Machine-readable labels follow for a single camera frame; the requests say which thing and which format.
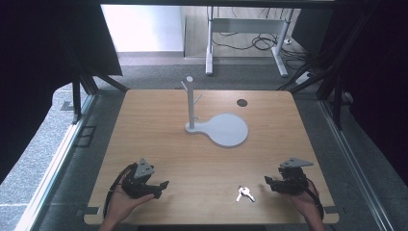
key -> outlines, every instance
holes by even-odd
[[[241,196],[242,196],[242,187],[240,187],[240,188],[238,189],[238,197],[237,197],[237,202],[238,202],[238,201],[240,201]]]
[[[242,188],[242,191],[241,191],[241,194],[244,195],[244,196],[247,196],[248,199],[249,199],[251,202],[255,202],[255,197],[253,197],[253,196],[251,195],[251,193],[249,192],[249,188],[243,187],[243,188]]]

white pole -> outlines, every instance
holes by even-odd
[[[194,128],[194,92],[192,85],[192,77],[187,77],[187,100],[189,102],[189,119],[190,119],[190,129]]]
[[[288,9],[288,13],[285,18],[285,23],[282,26],[282,31],[279,36],[278,44],[276,44],[276,54],[279,55],[280,50],[282,49],[283,41],[285,40],[285,35],[288,33],[289,26],[291,24],[293,9]]]
[[[208,37],[207,37],[207,54],[213,55],[213,10],[214,7],[210,7],[208,15]]]

round hole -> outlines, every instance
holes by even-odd
[[[239,99],[239,100],[237,101],[237,104],[238,104],[238,106],[240,106],[240,107],[246,107],[246,105],[248,105],[248,102],[246,102],[246,100],[244,100],[244,99]]]

human arm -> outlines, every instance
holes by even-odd
[[[153,198],[154,194],[148,194],[138,199],[131,198],[122,189],[121,184],[117,185],[109,203],[105,219],[99,227],[99,231],[115,230],[115,228],[125,220],[136,207]]]
[[[315,196],[319,197],[319,192],[311,180],[309,180],[309,190],[314,193]],[[319,209],[316,206],[315,200],[309,194],[303,192],[299,195],[285,193],[282,193],[282,195],[287,197],[292,202],[296,210],[305,217],[311,231],[325,230],[323,221],[320,217]]]

wooden tabletop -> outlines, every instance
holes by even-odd
[[[295,157],[313,162],[303,171],[320,193],[323,207],[334,206],[314,150],[294,104],[286,91],[195,90],[198,121],[222,113],[242,117],[248,137],[238,147],[215,145],[208,137],[189,134],[187,94],[184,90],[129,90],[116,121],[89,207],[88,224],[102,221],[109,187],[128,165],[144,158],[156,172],[147,182],[169,181],[160,199],[139,206],[124,222],[134,224],[272,224],[300,223],[303,217],[290,201],[266,184],[264,176],[282,179],[279,165]],[[237,104],[244,99],[247,106]],[[252,203],[238,187],[250,189]],[[338,214],[326,214],[335,223]]]

